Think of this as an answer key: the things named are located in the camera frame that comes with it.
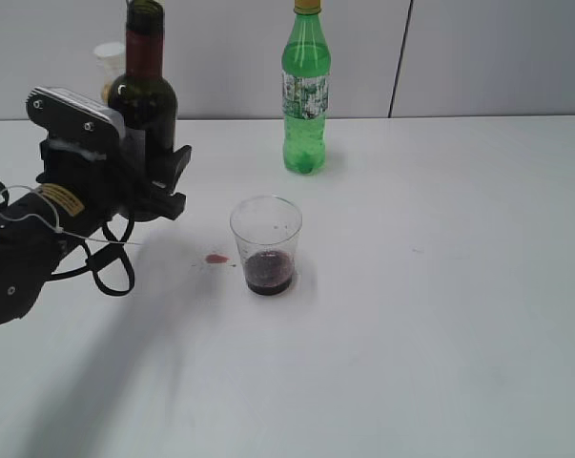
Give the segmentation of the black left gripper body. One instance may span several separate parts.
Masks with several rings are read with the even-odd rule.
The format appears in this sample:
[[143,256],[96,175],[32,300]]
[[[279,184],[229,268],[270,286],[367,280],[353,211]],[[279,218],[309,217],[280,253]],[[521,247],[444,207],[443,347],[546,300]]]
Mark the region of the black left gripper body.
[[130,234],[149,197],[148,180],[119,149],[91,153],[57,137],[40,145],[43,172],[33,190],[33,216],[58,233],[104,231],[115,216]]

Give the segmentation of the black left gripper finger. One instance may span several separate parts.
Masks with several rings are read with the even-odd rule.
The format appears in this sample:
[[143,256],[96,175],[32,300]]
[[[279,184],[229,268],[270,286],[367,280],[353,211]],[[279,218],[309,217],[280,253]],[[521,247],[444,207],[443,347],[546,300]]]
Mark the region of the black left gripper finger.
[[167,194],[172,194],[191,160],[192,149],[191,145],[184,145],[174,152],[148,158],[146,173],[149,181]]
[[132,220],[176,220],[184,211],[186,196],[181,193],[137,195],[124,206],[124,217]]

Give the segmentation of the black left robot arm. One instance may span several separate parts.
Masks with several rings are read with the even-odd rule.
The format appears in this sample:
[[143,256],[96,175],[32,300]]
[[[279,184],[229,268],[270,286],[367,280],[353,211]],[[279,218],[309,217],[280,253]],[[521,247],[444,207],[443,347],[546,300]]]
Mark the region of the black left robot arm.
[[38,187],[0,203],[0,325],[23,318],[43,286],[89,273],[99,276],[120,261],[134,287],[125,244],[140,219],[175,220],[186,198],[156,186],[124,161],[119,150],[94,160],[57,138],[40,144],[44,171]]

